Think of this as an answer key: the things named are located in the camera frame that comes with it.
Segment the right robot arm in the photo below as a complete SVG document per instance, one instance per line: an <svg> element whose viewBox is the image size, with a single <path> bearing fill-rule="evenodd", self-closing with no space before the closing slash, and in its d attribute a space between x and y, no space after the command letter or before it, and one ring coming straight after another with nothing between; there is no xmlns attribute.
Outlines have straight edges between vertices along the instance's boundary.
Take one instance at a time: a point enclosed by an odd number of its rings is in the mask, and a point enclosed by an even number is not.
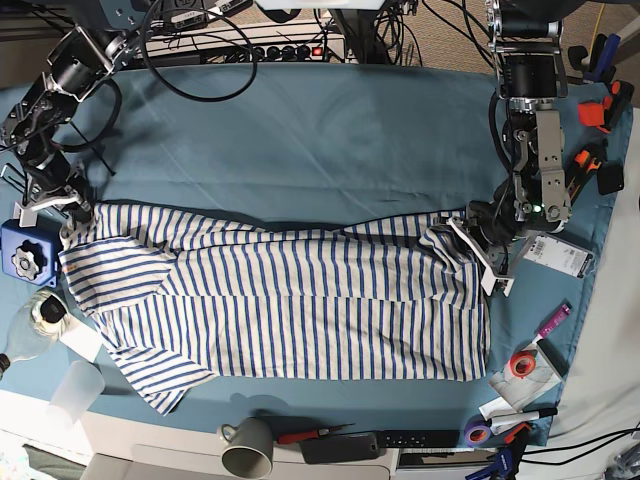
<svg viewBox="0 0 640 480"><path fill-rule="evenodd" d="M112 77L139 51L140 34L97 32L75 26L54 48L40 75L1 126L2 151L20 164L22 198L14 216L22 227L34 227L38 213L48 208L84 223L93 212L93 195L80 166L65 155L93 149L112 129L122 105L122 93ZM72 122L78 106L101 86L114 95L114 108L101 132L92 140L69 145L54 136Z"/></svg>

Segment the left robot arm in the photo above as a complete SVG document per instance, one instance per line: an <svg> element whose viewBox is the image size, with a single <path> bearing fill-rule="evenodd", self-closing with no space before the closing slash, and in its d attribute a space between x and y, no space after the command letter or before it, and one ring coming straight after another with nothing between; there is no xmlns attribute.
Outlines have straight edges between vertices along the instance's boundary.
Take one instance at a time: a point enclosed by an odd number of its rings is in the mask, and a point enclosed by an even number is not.
<svg viewBox="0 0 640 480"><path fill-rule="evenodd" d="M515 1L488 1L488 44L496 87L489 129L507 177L490 202L472 201L450 225L482 263L486 294L514 283L510 248L563 229L572 216L563 167L564 133L555 107L568 94L559 20L540 20Z"/></svg>

